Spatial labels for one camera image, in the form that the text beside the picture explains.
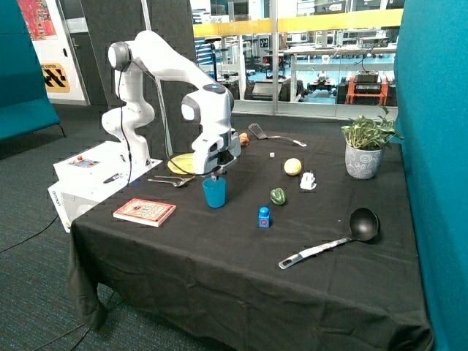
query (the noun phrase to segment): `black pole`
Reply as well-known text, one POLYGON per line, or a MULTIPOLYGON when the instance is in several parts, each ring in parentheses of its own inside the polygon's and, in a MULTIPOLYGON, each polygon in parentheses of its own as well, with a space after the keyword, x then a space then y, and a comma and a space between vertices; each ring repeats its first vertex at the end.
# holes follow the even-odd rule
POLYGON ((216 52, 214 43, 210 42, 211 45, 211 59, 213 60, 213 73, 214 73, 214 80, 218 81, 218 72, 216 71, 216 52))

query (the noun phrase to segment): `glass wall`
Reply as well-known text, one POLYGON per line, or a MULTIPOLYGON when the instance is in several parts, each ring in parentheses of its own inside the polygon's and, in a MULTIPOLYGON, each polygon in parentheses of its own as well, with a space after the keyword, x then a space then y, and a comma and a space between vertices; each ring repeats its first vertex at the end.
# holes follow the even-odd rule
POLYGON ((197 60, 236 112, 396 117, 404 0, 191 0, 197 60))

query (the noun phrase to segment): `black ladle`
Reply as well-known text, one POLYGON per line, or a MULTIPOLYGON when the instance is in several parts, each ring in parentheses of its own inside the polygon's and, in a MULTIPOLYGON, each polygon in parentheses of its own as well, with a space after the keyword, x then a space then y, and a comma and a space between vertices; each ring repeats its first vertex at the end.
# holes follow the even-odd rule
POLYGON ((312 256, 313 254, 319 254, 325 250, 331 249, 332 247, 347 243, 349 241, 368 241, 376 236, 380 230, 380 220, 377 215, 369 210, 368 208, 358 208, 351 214, 350 217, 350 229, 351 236, 343 238, 330 243, 326 243, 319 246, 305 249, 298 254, 294 254, 279 263, 281 269, 289 268, 295 265, 297 262, 302 261, 304 258, 312 256))

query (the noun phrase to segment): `teal chair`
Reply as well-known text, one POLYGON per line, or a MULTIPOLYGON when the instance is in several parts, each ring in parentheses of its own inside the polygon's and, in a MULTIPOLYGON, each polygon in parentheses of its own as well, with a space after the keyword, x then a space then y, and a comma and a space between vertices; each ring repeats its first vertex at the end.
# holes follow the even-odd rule
POLYGON ((60 126, 17 1, 1 0, 0 13, 0 140, 60 126))
POLYGON ((434 351, 468 350, 467 23, 468 1, 407 0, 395 63, 434 351))

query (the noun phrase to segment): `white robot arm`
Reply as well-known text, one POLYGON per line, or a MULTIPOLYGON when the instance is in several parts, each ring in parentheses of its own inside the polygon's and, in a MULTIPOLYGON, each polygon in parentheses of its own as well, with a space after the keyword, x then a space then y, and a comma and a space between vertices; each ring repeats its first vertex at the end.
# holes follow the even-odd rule
POLYGON ((192 144, 194 172, 208 174, 216 170, 223 173, 235 163, 241 145, 237 132, 232 132, 230 125, 234 99, 224 86, 175 52, 152 31, 140 32, 133 41, 112 44, 109 61, 116 69, 116 93, 127 104, 122 111, 115 109, 104 114, 102 123, 122 142, 128 140, 135 167, 149 160, 146 140, 135 134, 135 128, 154 119, 153 108, 143 98, 141 69, 157 80, 187 82, 198 89, 182 100, 184 118, 203 127, 202 134, 192 144))

